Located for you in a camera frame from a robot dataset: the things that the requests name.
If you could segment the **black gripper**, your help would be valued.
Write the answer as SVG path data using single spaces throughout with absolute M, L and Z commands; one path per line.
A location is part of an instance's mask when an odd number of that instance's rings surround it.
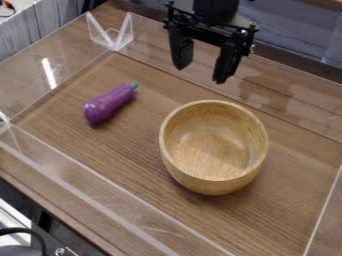
M 239 14 L 238 1 L 167 1 L 166 8 L 164 27 L 178 26 L 184 31 L 168 31 L 175 68 L 183 70 L 191 64 L 192 38 L 200 40 L 220 47 L 212 81 L 223 84 L 235 74 L 242 56 L 252 51 L 258 24 Z

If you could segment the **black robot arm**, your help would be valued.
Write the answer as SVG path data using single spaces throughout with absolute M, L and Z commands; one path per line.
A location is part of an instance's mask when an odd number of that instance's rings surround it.
M 239 0 L 168 0 L 164 29 L 172 64 L 183 70 L 194 61 L 194 41 L 216 46 L 212 81 L 223 84 L 235 74 L 240 60 L 254 47 L 255 22 L 238 14 Z

